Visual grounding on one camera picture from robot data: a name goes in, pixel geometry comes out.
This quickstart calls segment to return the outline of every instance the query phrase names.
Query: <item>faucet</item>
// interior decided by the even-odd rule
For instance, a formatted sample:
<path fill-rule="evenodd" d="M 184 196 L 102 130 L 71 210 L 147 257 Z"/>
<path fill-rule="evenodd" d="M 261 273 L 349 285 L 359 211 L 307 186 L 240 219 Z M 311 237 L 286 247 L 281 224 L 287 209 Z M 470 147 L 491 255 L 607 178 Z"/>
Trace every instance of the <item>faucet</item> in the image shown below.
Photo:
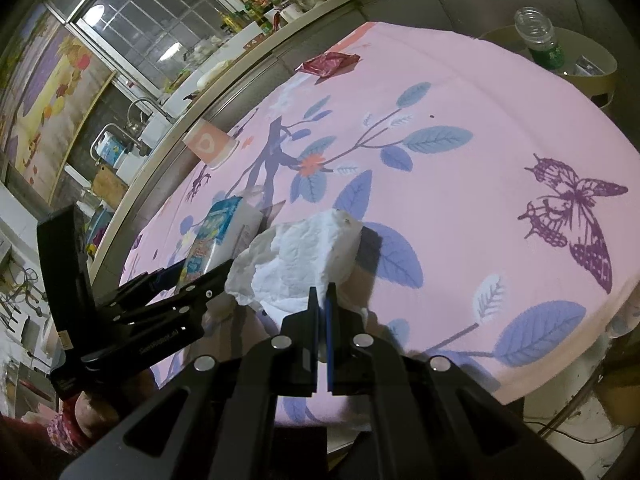
<path fill-rule="evenodd" d="M 129 119 L 129 114 L 131 113 L 131 109 L 138 103 L 141 103 L 142 101 L 146 101 L 148 103 L 150 103 L 153 108 L 156 109 L 156 111 L 160 112 L 162 115 L 164 115 L 164 118 L 169 122 L 169 124 L 175 124 L 175 118 L 171 115 L 169 115 L 167 112 L 165 112 L 164 110 L 162 110 L 162 107 L 158 106 L 158 103 L 155 102 L 153 99 L 149 98 L 149 97 L 141 97 L 140 99 L 136 99 L 135 101 L 133 101 L 130 105 L 129 105 L 129 110 L 127 110 L 127 122 L 130 121 Z"/>
<path fill-rule="evenodd" d="M 100 162 L 100 155 L 98 155 L 98 153 L 97 153 L 97 151 L 95 149 L 95 145 L 98 142 L 100 142 L 100 139 L 102 138 L 102 134 L 104 132 L 106 132 L 112 126 L 114 128 L 116 128 L 118 131 L 120 131 L 125 137 L 127 137 L 127 139 L 129 139 L 131 142 L 133 142 L 136 145 L 136 147 L 140 151 L 140 156 L 147 156 L 151 152 L 151 148 L 149 146 L 147 146 L 141 140 L 138 140 L 135 137 L 133 137 L 127 130 L 122 129 L 116 123 L 109 123 L 100 131 L 98 136 L 95 138 L 94 142 L 92 142 L 91 147 L 89 148 L 89 153 L 91 154 L 91 158 L 93 160 L 95 160 L 96 162 Z"/>

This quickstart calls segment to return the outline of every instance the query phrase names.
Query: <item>cable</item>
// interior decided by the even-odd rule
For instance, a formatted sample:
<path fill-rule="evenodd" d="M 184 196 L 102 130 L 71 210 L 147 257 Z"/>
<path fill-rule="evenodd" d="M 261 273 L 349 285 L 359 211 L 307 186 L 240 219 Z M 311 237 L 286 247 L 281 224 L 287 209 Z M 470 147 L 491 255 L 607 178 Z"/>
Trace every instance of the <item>cable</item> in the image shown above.
<path fill-rule="evenodd" d="M 525 424 L 537 424 L 539 426 L 546 426 L 546 424 L 543 424 L 542 422 L 537 422 L 535 420 L 525 420 L 524 423 Z M 623 433 L 625 433 L 626 430 L 630 430 L 630 429 L 631 428 L 625 428 L 624 430 L 617 432 L 615 435 L 608 436 L 607 438 L 603 438 L 602 440 L 583 440 L 583 439 L 578 438 L 576 436 L 573 436 L 573 435 L 570 435 L 568 433 L 565 433 L 564 431 L 561 431 L 561 430 L 551 429 L 551 431 L 555 431 L 556 433 L 560 433 L 561 435 L 564 435 L 567 438 L 575 440 L 576 442 L 580 442 L 581 444 L 602 444 L 603 442 L 606 442 L 607 440 L 612 440 L 612 439 L 616 438 L 617 436 L 622 435 Z"/>

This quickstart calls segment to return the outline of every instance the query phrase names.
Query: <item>pink tablecloth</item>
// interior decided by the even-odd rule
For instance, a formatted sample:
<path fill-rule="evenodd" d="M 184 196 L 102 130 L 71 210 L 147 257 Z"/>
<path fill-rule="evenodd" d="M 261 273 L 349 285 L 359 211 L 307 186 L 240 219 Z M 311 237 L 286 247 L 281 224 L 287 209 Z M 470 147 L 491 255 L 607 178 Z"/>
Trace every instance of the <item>pink tablecloth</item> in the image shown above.
<path fill-rule="evenodd" d="M 362 60 L 324 81 L 296 74 L 252 110 L 229 160 L 195 168 L 142 231 L 123 281 L 185 257 L 225 196 L 245 191 L 275 222 L 344 209 L 366 228 L 342 292 L 368 306 L 369 331 L 449 356 L 503 402 L 529 393 L 640 279 L 638 153 L 569 83 L 493 44 L 367 23 L 334 50 Z M 241 307 L 210 348 L 224 360 L 265 336 Z M 357 401 L 322 389 L 280 399 L 278 421 L 360 420 Z"/>

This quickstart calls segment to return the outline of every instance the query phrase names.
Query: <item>green bottle label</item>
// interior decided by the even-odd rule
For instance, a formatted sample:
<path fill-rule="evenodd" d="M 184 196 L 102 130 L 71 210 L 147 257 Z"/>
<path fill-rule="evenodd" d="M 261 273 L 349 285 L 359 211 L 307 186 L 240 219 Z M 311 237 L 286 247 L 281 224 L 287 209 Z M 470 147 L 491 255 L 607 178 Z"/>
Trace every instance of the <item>green bottle label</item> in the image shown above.
<path fill-rule="evenodd" d="M 533 50 L 530 48 L 529 52 L 536 65 L 540 65 L 547 70 L 554 70 L 564 65 L 564 52 L 559 44 L 548 50 Z"/>

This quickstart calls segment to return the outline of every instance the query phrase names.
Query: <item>screw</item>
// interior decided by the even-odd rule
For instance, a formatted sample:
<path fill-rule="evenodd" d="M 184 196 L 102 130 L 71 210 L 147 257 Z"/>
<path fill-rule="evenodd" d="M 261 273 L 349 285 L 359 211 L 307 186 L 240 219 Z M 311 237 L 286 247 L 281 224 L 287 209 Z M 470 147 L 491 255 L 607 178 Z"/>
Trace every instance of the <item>screw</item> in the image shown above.
<path fill-rule="evenodd" d="M 271 346 L 278 350 L 284 350 L 291 346 L 291 338 L 285 335 L 277 335 L 271 340 Z"/>
<path fill-rule="evenodd" d="M 193 367 L 199 372 L 211 370 L 215 365 L 216 360 L 210 355 L 201 355 L 193 363 Z"/>
<path fill-rule="evenodd" d="M 446 372 L 451 368 L 451 361 L 441 355 L 429 359 L 429 366 L 434 372 Z"/>
<path fill-rule="evenodd" d="M 353 344 L 358 348 L 367 348 L 373 345 L 373 338 L 369 334 L 358 334 L 353 338 Z"/>

